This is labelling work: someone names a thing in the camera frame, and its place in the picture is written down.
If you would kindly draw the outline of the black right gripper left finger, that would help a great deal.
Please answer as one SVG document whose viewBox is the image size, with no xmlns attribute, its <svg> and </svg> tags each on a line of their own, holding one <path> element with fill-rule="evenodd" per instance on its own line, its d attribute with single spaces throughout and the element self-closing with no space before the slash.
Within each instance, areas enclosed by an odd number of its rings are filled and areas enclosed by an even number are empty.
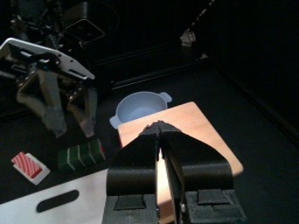
<svg viewBox="0 0 299 224">
<path fill-rule="evenodd" d="M 157 224 L 156 161 L 159 125 L 147 125 L 117 152 L 106 170 L 106 201 L 101 224 Z"/>
</svg>

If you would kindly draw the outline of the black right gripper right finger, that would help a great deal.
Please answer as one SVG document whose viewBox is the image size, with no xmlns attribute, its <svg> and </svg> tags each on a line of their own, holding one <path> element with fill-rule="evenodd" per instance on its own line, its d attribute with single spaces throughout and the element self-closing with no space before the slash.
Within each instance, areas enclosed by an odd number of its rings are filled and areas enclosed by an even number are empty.
<svg viewBox="0 0 299 224">
<path fill-rule="evenodd" d="M 159 122 L 175 224 L 243 224 L 228 160 L 203 141 Z"/>
</svg>

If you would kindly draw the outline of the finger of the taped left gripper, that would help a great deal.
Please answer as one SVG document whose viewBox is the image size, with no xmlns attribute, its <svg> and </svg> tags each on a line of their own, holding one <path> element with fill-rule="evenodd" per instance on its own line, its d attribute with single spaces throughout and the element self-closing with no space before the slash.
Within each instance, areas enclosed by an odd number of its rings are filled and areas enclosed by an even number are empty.
<svg viewBox="0 0 299 224">
<path fill-rule="evenodd" d="M 73 114 L 85 137 L 94 135 L 97 91 L 86 87 L 78 87 L 68 95 L 66 110 Z"/>
<path fill-rule="evenodd" d="M 38 81 L 44 100 L 24 92 L 33 81 Z M 16 100 L 40 117 L 45 128 L 56 137 L 60 137 L 66 132 L 57 75 L 53 72 L 30 72 L 29 78 L 18 87 Z"/>
</svg>

